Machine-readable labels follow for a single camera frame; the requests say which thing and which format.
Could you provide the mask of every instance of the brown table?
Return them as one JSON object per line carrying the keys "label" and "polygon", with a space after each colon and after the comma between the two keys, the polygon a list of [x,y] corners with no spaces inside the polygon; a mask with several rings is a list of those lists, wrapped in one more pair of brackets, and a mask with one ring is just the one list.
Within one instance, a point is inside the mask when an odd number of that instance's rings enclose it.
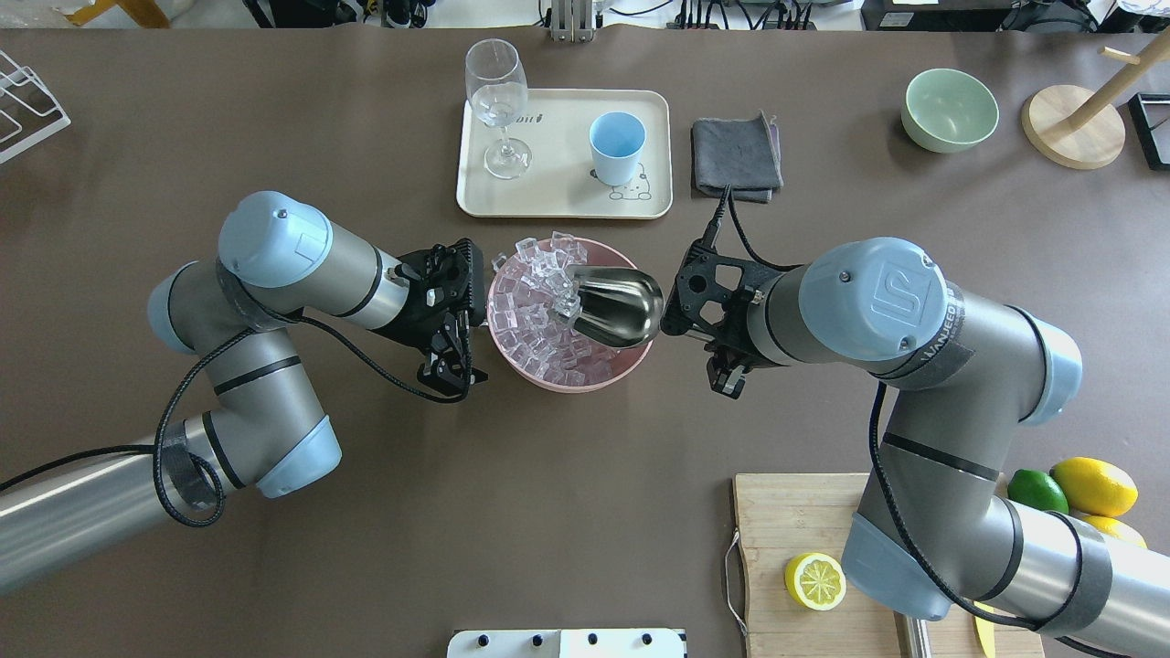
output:
{"label": "brown table", "polygon": [[[475,219],[455,205],[463,53],[517,43],[532,87],[646,88],[670,103],[675,203],[629,221]],[[245,194],[284,191],[391,253],[469,235],[490,256],[552,228],[668,280],[714,201],[690,187],[689,129],[779,117],[786,186],[742,205],[785,262],[881,234],[921,244],[961,286],[1031,309],[1085,352],[1064,417],[1021,432],[1011,467],[1076,454],[1128,468],[1126,520],[1170,549],[1170,179],[1130,133],[1096,172],[1059,167],[1018,124],[1030,94],[1099,85],[1099,46],[1024,34],[682,34],[615,27],[559,47],[503,30],[6,32],[74,124],[0,169],[0,475],[153,430],[192,359],[146,325],[151,288],[213,254]],[[1003,119],[956,156],[897,123],[917,71],[983,80]],[[1170,66],[1141,90],[1170,88]],[[728,232],[723,246],[742,253]],[[398,372],[415,355],[359,344]],[[207,530],[166,525],[0,601],[4,656],[442,656],[455,629],[670,625],[691,656],[741,652],[720,560],[739,472],[868,468],[873,382],[846,366],[755,373],[711,393],[698,343],[655,342],[628,378],[542,391],[477,336],[491,382],[422,403],[308,329],[294,338],[340,438],[331,475],[276,501],[228,500]],[[214,405],[205,384],[181,411]],[[551,429],[553,423],[559,430]],[[1051,656],[1071,656],[1047,643]]]}

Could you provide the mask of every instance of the yellow knife blade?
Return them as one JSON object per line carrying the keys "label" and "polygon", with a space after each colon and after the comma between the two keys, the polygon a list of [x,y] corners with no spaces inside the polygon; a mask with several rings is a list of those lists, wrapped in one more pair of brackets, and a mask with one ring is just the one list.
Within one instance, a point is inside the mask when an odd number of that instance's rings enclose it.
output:
{"label": "yellow knife blade", "polygon": [[[994,609],[986,603],[973,602],[980,610],[986,610],[987,612],[994,612]],[[980,619],[973,617],[975,619],[975,636],[979,638],[979,646],[983,649],[983,654],[987,658],[996,658],[996,625],[986,619]]]}

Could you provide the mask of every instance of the light blue joint cap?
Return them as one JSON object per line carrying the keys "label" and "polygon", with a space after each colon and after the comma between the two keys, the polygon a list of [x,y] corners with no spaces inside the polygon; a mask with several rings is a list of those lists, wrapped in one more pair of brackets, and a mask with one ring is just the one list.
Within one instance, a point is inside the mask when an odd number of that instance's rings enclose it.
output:
{"label": "light blue joint cap", "polygon": [[947,315],[947,286],[921,247],[872,238],[831,249],[805,272],[800,316],[818,341],[855,361],[887,361],[927,344]]}
{"label": "light blue joint cap", "polygon": [[174,286],[174,280],[179,277],[179,274],[184,269],[187,269],[198,261],[191,261],[187,265],[174,270],[174,274],[167,276],[161,283],[154,286],[154,289],[150,293],[150,299],[146,300],[146,322],[150,322],[151,331],[163,341],[166,347],[179,354],[195,354],[195,350],[191,349],[187,343],[179,338],[179,335],[174,333],[174,325],[171,324],[171,287]]}
{"label": "light blue joint cap", "polygon": [[1081,389],[1081,350],[1076,347],[1076,341],[1064,330],[1021,308],[1016,310],[1035,329],[1044,349],[1044,391],[1032,413],[1020,420],[1023,425],[1039,425],[1059,416]]}
{"label": "light blue joint cap", "polygon": [[856,512],[841,569],[851,587],[907,617],[937,622],[950,611],[950,599],[914,557]]}
{"label": "light blue joint cap", "polygon": [[324,478],[340,461],[342,446],[326,416],[256,482],[256,487],[266,498],[280,498]]}
{"label": "light blue joint cap", "polygon": [[332,245],[333,226],[321,211],[280,192],[255,192],[223,221],[219,258],[245,283],[281,288],[312,274]]}

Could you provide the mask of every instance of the folded towel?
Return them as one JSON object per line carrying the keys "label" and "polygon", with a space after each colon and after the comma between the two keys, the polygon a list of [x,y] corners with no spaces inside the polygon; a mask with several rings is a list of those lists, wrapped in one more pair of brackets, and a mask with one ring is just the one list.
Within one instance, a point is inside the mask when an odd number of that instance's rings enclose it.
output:
{"label": "folded towel", "polygon": [[775,117],[760,112],[746,121],[701,118],[691,126],[690,138],[695,185],[708,197],[722,197],[730,185],[736,199],[766,204],[772,191],[784,185]]}

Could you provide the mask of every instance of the cutting board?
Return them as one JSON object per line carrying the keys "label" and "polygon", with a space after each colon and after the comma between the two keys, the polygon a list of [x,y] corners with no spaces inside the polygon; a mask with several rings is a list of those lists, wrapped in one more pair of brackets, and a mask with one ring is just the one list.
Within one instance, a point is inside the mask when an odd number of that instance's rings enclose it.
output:
{"label": "cutting board", "polygon": [[[894,612],[856,589],[827,612],[797,604],[784,587],[784,566],[815,550],[840,560],[865,473],[741,473],[736,518],[746,589],[748,658],[900,658]],[[980,658],[970,615],[951,608],[928,633],[935,658]],[[1040,636],[996,626],[999,658],[1044,657]]]}

